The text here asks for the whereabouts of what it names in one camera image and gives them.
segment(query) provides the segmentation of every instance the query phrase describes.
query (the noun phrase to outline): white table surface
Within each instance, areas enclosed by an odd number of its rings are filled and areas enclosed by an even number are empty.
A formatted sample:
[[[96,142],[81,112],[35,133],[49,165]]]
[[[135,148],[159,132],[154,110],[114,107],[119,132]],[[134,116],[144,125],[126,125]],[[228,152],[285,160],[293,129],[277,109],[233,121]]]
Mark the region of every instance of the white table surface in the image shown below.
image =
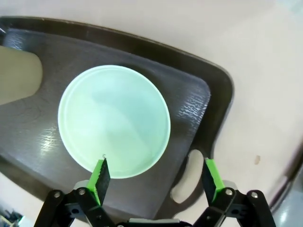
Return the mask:
[[[298,7],[302,3],[293,2]],[[285,182],[303,136],[303,24],[296,9],[274,0],[0,2],[0,15],[53,17],[106,26],[177,47],[224,67],[234,81],[235,96],[214,158],[223,179],[234,181],[242,193],[259,189],[268,201]],[[187,172],[190,185],[201,168],[199,161],[194,162],[196,167]],[[191,190],[181,187],[181,191],[177,194],[184,197]],[[10,189],[1,188],[6,199],[10,193]],[[24,193],[33,201],[33,208],[18,204],[18,209],[36,218],[42,202]],[[177,217],[194,222],[206,206],[202,196]],[[227,220],[223,226],[237,225]]]

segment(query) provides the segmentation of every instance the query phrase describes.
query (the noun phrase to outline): tray handle hole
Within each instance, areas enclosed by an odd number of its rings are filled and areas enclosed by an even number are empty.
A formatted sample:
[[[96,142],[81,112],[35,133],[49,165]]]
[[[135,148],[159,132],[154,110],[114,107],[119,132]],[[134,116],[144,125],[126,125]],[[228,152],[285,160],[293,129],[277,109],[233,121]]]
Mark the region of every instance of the tray handle hole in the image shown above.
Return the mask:
[[[201,177],[203,168],[203,155],[198,150],[192,150],[188,155],[188,163],[184,174],[170,195],[177,203],[184,202],[194,191]]]

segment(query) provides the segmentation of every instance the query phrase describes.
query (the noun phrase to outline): bowl rim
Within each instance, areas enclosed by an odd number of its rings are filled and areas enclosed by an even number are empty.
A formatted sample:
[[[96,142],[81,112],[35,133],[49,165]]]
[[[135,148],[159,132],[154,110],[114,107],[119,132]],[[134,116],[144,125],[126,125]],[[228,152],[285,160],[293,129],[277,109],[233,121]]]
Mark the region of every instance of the bowl rim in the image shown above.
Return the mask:
[[[166,112],[166,123],[167,123],[167,133],[166,133],[166,138],[163,140],[163,145],[162,145],[162,150],[158,152],[157,157],[154,159],[154,161],[146,166],[145,168],[142,168],[140,171],[138,171],[135,174],[131,174],[131,175],[124,175],[124,176],[110,176],[112,179],[126,179],[126,178],[130,178],[133,176],[137,176],[140,175],[142,173],[144,173],[145,171],[149,170],[151,167],[153,167],[158,161],[159,159],[162,157],[163,153],[165,152],[168,142],[169,142],[169,138],[170,138],[170,115],[169,115],[169,110],[167,107],[167,104],[165,102],[164,97],[162,96],[161,92],[157,89],[157,87],[150,81],[148,80],[144,75],[142,75],[141,73],[124,67],[124,66],[119,66],[119,65],[101,65],[101,66],[96,66],[93,68],[90,68],[88,70],[85,70],[84,72],[80,73],[78,76],[76,76],[70,83],[69,85],[66,87],[65,91],[62,94],[62,97],[60,99],[59,102],[59,108],[58,108],[58,128],[59,128],[59,134],[61,137],[61,140],[64,144],[64,147],[66,148],[66,150],[68,151],[68,153],[70,154],[70,156],[83,168],[85,168],[86,170],[88,170],[89,172],[92,172],[94,170],[94,167],[92,169],[90,169],[86,164],[84,164],[81,159],[79,157],[77,157],[75,154],[73,154],[72,148],[70,147],[69,144],[67,144],[67,139],[65,136],[65,133],[63,133],[63,130],[66,128],[64,126],[64,122],[63,122],[63,113],[64,113],[64,109],[66,107],[66,102],[68,101],[68,98],[70,97],[70,94],[73,93],[73,90],[77,87],[77,85],[79,83],[81,83],[81,81],[83,81],[84,79],[87,79],[90,75],[93,75],[92,73],[98,70],[108,70],[108,69],[120,69],[120,70],[126,70],[129,72],[132,72],[134,75],[139,76],[141,79],[144,79],[151,87],[154,88],[154,90],[156,91],[156,93],[158,94],[158,96],[160,97],[161,101],[162,101],[162,105],[164,106],[165,112]]]

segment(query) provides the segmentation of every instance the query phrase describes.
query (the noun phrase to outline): dark gray tray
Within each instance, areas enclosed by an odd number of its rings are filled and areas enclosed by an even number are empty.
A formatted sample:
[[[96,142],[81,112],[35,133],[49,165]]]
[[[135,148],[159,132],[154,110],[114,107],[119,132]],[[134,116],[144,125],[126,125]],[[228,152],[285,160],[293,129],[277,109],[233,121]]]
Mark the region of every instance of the dark gray tray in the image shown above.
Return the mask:
[[[0,170],[16,180],[31,176],[50,188],[69,192],[90,173],[68,154],[61,141],[57,111],[67,85],[81,72],[115,64],[146,76],[162,93],[171,116],[168,147],[145,173],[111,180],[105,208],[120,218],[170,218],[203,193],[201,182],[182,204],[170,198],[190,150],[211,157],[214,141],[232,100],[232,81],[211,62],[145,38],[104,27],[33,17],[0,18],[3,46],[35,53],[44,78],[32,97],[0,106],[0,155],[14,166]],[[39,189],[18,184],[35,195]]]

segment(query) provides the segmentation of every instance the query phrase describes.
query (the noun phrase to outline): bowl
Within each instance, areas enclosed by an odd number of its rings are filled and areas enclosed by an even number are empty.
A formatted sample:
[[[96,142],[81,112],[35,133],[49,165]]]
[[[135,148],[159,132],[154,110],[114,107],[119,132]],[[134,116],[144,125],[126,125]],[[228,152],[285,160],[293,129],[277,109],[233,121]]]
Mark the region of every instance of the bowl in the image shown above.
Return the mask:
[[[92,172],[107,159],[111,178],[151,168],[169,141],[169,111],[160,91],[132,69],[104,65],[78,75],[58,110],[59,132],[73,159]]]

